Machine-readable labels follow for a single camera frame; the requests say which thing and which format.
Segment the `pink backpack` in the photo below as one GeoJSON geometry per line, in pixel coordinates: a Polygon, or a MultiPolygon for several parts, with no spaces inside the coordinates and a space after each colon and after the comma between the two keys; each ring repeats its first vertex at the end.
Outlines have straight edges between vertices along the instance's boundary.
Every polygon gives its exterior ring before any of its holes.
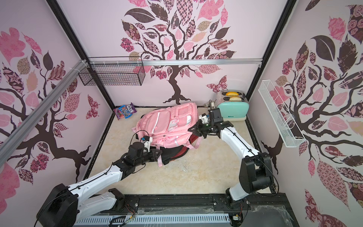
{"type": "MultiPolygon", "coordinates": [[[[189,138],[193,135],[188,129],[199,120],[197,104],[190,102],[165,109],[153,110],[137,122],[132,128],[139,138],[153,138],[151,147],[174,148],[186,146],[191,148],[189,138]]],[[[157,160],[161,167],[161,157],[157,160]]]]}

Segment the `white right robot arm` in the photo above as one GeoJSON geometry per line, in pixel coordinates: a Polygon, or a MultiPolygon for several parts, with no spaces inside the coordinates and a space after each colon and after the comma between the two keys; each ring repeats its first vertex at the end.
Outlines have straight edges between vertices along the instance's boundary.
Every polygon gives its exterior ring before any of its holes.
{"type": "Polygon", "coordinates": [[[234,201],[244,199],[250,194],[277,183],[273,175],[272,160],[269,154],[260,152],[248,144],[230,122],[203,124],[201,120],[198,120],[188,131],[203,138],[208,135],[216,135],[241,160],[239,183],[229,188],[227,192],[230,199],[234,201]]]}

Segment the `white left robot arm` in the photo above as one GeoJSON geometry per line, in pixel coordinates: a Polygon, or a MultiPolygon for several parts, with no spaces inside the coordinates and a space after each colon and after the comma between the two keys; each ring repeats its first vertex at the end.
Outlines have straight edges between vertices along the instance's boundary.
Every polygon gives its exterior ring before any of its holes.
{"type": "Polygon", "coordinates": [[[124,208],[125,196],[113,188],[101,195],[96,193],[119,182],[135,172],[137,166],[156,161],[159,149],[150,149],[146,143],[135,142],[129,151],[106,170],[69,186],[55,186],[36,215],[43,227],[72,227],[76,222],[101,211],[124,208]]]}

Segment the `mint green toaster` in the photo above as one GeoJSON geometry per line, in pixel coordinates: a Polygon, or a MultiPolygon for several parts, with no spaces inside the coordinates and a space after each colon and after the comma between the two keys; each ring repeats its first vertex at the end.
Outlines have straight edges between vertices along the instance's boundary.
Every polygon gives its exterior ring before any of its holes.
{"type": "Polygon", "coordinates": [[[225,121],[245,121],[250,108],[246,95],[241,90],[222,90],[216,94],[216,107],[220,109],[222,117],[225,121]],[[243,99],[242,102],[231,102],[225,96],[227,92],[238,92],[243,99]]]}

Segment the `yellow toast slice front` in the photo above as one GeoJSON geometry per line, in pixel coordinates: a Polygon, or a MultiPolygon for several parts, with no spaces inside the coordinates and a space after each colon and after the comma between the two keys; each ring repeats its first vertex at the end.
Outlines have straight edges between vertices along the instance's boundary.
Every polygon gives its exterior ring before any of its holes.
{"type": "Polygon", "coordinates": [[[229,101],[231,101],[231,102],[242,102],[243,99],[241,97],[238,97],[238,96],[233,96],[233,97],[229,98],[229,101]]]}

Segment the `yellow toast slice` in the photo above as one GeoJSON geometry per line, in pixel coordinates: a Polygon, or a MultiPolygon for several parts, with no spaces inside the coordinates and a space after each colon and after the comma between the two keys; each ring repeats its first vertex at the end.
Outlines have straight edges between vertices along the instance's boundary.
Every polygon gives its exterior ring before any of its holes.
{"type": "Polygon", "coordinates": [[[231,102],[242,102],[243,99],[241,97],[238,97],[238,96],[233,96],[233,97],[229,98],[229,101],[231,101],[231,102]]]}
{"type": "Polygon", "coordinates": [[[225,96],[239,96],[240,94],[238,92],[227,92],[225,96]]]}

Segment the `yellow toast slice back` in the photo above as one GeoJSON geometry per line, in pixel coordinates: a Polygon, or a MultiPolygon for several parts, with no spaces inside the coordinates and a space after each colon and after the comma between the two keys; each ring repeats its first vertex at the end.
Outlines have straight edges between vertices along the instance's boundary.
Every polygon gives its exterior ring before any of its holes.
{"type": "Polygon", "coordinates": [[[225,96],[239,96],[240,94],[238,92],[227,92],[225,96]]]}

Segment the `purple candy bag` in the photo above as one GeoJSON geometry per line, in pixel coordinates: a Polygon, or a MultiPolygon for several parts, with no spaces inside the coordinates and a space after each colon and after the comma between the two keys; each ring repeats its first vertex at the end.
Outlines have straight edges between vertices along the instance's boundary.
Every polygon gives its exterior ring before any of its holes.
{"type": "Polygon", "coordinates": [[[129,105],[122,105],[115,108],[113,111],[118,120],[123,118],[128,119],[137,112],[133,103],[130,103],[129,105]]]}

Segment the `aluminium rail back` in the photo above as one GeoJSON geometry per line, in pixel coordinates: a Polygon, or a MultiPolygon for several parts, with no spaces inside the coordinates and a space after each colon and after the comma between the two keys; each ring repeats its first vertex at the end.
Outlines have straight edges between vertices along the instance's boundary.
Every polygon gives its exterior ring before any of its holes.
{"type": "Polygon", "coordinates": [[[257,64],[261,65],[263,59],[242,58],[242,59],[199,59],[199,60],[138,60],[138,61],[91,61],[96,64],[136,64],[144,66],[167,66],[167,65],[236,65],[236,64],[257,64]]]}

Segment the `aluminium rail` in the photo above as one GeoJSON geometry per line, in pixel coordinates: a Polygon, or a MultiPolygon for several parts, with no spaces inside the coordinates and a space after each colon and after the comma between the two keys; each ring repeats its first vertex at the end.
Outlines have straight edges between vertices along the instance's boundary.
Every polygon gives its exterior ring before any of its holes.
{"type": "Polygon", "coordinates": [[[23,123],[4,141],[1,145],[1,165],[3,165],[17,147],[23,142],[25,137],[39,123],[40,119],[50,110],[53,104],[58,100],[67,87],[78,76],[78,73],[86,68],[86,60],[79,61],[66,74],[58,85],[40,102],[39,106],[25,118],[23,123]]]}
{"type": "Polygon", "coordinates": [[[167,65],[236,65],[236,64],[257,64],[261,65],[263,59],[242,58],[242,59],[199,59],[199,60],[138,60],[138,61],[91,61],[96,64],[136,64],[144,66],[167,66],[167,65]]]}

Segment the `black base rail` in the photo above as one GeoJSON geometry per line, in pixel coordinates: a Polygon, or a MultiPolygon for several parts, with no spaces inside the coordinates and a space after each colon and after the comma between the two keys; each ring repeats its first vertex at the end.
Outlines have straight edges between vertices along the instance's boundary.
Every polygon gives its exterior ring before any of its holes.
{"type": "Polygon", "coordinates": [[[99,213],[126,214],[142,211],[165,211],[179,208],[202,208],[221,211],[223,213],[240,213],[240,211],[256,210],[260,206],[282,208],[292,212],[291,205],[285,194],[251,194],[246,198],[234,201],[227,194],[129,194],[117,199],[116,204],[99,213]]]}

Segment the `aluminium rail left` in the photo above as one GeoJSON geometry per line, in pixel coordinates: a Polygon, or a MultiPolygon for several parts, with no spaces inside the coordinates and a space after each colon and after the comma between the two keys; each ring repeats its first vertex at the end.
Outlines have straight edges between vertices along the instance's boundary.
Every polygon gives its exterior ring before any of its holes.
{"type": "Polygon", "coordinates": [[[78,73],[86,68],[86,60],[79,61],[66,74],[58,85],[40,102],[39,106],[25,118],[23,123],[4,141],[1,145],[1,165],[3,165],[17,147],[23,142],[25,137],[39,123],[40,119],[50,110],[53,104],[58,100],[67,87],[78,76],[78,73]]]}

